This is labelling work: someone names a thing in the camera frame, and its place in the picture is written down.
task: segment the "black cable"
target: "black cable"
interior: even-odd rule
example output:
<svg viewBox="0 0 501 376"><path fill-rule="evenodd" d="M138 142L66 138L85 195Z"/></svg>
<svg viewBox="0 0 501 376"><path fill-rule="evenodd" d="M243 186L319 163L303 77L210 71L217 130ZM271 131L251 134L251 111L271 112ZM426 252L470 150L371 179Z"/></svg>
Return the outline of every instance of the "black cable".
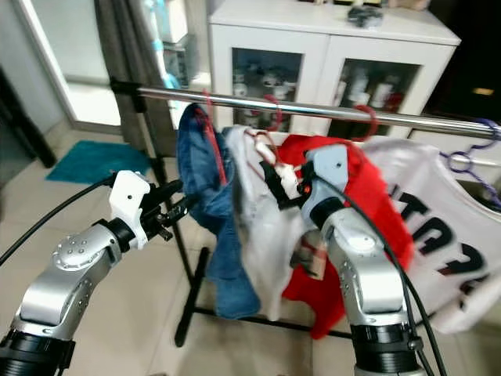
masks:
<svg viewBox="0 0 501 376"><path fill-rule="evenodd" d="M444 361L442 359L442 356L440 354L440 350L438 349L438 343L437 343L437 339L435 338L433 328L431 327L430 321L429 321L428 316L426 314L426 309L424 308L424 305L423 305L423 302L421 301L421 299L416 298L416 296L419 297L419 295L417 294L417 291L416 291L414 285L410 281L409 276L407 274L404 274L404 278L405 278L405 282L409 286L409 290L410 290L411 294L414 297L417 308L420 311L421 316L423 317L424 329L426 330L428 338L430 339L430 346L431 346L431 349L433 350L433 355L434 355L435 359L437 360L438 370L441 371L441 369L445 369L445 365L444 365Z"/></svg>
<svg viewBox="0 0 501 376"><path fill-rule="evenodd" d="M0 257L0 266L2 266L5 261L9 259L10 256L13 255L13 253L16 251L17 248L19 248L31 235L34 234L35 231L40 229L47 221L49 221L54 215L59 213L61 210L63 210L66 206L69 204L73 203L74 201L78 200L80 197L86 195L87 193L95 190L96 188L100 186L112 186L115 180L115 174L112 176L107 177L106 179L101 180L100 182L94 183L91 186L88 186L84 190L81 190L80 192L76 193L75 195L71 196L68 198L66 201L64 201L62 204L59 204L57 207L55 207L53 210L51 210L49 213L44 215L38 222L36 222L26 233L23 234L22 237L20 237L16 242L10 246L10 248L5 251L5 253Z"/></svg>
<svg viewBox="0 0 501 376"><path fill-rule="evenodd" d="M420 358L421 364L423 365L426 374L428 376L434 376L435 373L432 371L430 364L428 363L428 359L426 359L426 355L424 355L423 349L417 350L417 355Z"/></svg>
<svg viewBox="0 0 501 376"><path fill-rule="evenodd" d="M384 252L388 255L388 257L391 259L391 261L395 265L395 268L397 269L398 274L400 275L400 278L402 280L402 286L404 287L403 288L404 300L405 300L405 304L407 305L407 314L409 315L409 326L411 327L411 331L413 332L413 334L416 334L416 323L414 322L413 309L412 309L412 306L410 305L409 292L407 291L407 288L410 290L411 294L413 295L414 300L415 300L416 305L417 305L417 308L420 311L421 319L422 319L424 327L426 329L427 336L430 339L430 346L433 350L434 358L435 358L435 361L436 361L437 367L438 367L438 372L441 376L447 376L447 371L445 370L444 361L442 359L442 355L440 353L440 350L438 349L438 344L437 344L437 341L435 339L433 329L431 328L430 321L427 317L426 310L424 309L424 305L421 302L420 296L417 294L417 291L416 291L415 287L413 286L412 281L409 279L409 277L405 273L404 269L400 265L400 262L398 262L397 257L395 256L395 253L391 250L390 244L387 242L387 240L384 238L383 234L379 231L379 229L373 223L373 221L369 218L369 216L346 193L341 191L339 188L337 188L335 185L331 184L330 182L328 182L327 180L325 180L321 176L316 175L315 177L321 179L325 184L329 185L339 196L343 197L351 205L351 207L354 208L362 216L362 218L367 222L367 224L372 229L372 231L374 231L374 233L376 233L376 235L383 242ZM421 356L425 359L425 363L427 363L426 356L424 355L424 352L422 352L420 357Z"/></svg>

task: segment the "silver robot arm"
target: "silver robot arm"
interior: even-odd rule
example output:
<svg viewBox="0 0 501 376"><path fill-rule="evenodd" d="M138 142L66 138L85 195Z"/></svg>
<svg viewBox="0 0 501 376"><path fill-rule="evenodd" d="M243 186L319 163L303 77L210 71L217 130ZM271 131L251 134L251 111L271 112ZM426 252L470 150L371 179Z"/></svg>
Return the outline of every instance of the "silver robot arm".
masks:
<svg viewBox="0 0 501 376"><path fill-rule="evenodd" d="M343 145L306 154L303 169L311 194L301 207L327 243L339 275L355 350L355 375L424 375L415 351L422 341L409 327L402 279L384 253L381 239L354 209L343 205L348 182L348 156Z"/></svg>
<svg viewBox="0 0 501 376"><path fill-rule="evenodd" d="M178 180L155 187L134 172L117 174L110 195L112 219L101 219L57 244L49 265L27 289L0 343L1 375L53 376L69 367L72 338L97 284L129 249L143 248L157 234L172 237L166 228L195 200L185 197L165 214L160 203L181 188Z"/></svg>

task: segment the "gray curtain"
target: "gray curtain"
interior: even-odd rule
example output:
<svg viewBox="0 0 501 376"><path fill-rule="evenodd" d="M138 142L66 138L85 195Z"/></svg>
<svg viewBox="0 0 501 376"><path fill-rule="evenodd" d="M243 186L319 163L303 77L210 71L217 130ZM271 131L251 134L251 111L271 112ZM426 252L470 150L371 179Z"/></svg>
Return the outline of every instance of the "gray curtain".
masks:
<svg viewBox="0 0 501 376"><path fill-rule="evenodd" d="M164 87L142 13L142 0L94 0L94 5L108 75L118 81ZM116 95L116 98L125 141L138 150L145 150L131 98L126 95ZM175 131L167 101L146 99L146 105L157 152L174 156Z"/></svg>

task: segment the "white jersey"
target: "white jersey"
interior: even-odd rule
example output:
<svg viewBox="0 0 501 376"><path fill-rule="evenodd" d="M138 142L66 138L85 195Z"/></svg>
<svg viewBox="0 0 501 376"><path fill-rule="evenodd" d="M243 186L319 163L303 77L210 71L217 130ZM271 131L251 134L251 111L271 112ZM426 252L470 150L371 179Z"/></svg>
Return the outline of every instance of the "white jersey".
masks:
<svg viewBox="0 0 501 376"><path fill-rule="evenodd" d="M468 329L501 295L501 215L459 185L434 146L373 137L362 148L413 235L409 277L432 324Z"/></svg>

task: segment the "chrome bar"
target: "chrome bar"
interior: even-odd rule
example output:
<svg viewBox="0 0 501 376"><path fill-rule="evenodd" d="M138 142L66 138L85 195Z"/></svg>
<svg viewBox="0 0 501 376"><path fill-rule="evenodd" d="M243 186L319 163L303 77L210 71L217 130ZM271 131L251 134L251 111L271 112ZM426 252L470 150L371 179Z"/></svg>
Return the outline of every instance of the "chrome bar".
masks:
<svg viewBox="0 0 501 376"><path fill-rule="evenodd" d="M188 90L156 89L139 87L141 96L155 99L172 99L192 103L206 103L207 96L201 92L191 92ZM209 94L208 99L215 106L249 108L273 112L277 106L265 99L243 98L238 96L222 96L219 94ZM318 118L332 118L347 121L369 121L367 113L344 107L319 106L315 104L304 104L295 102L279 102L279 109L286 114L313 116ZM472 121L457 121L452 119L442 119L439 117L422 117L404 114L389 114L376 112L381 125L398 125L401 127L414 128L419 131L447 133L450 135L491 138L491 129L484 124Z"/></svg>

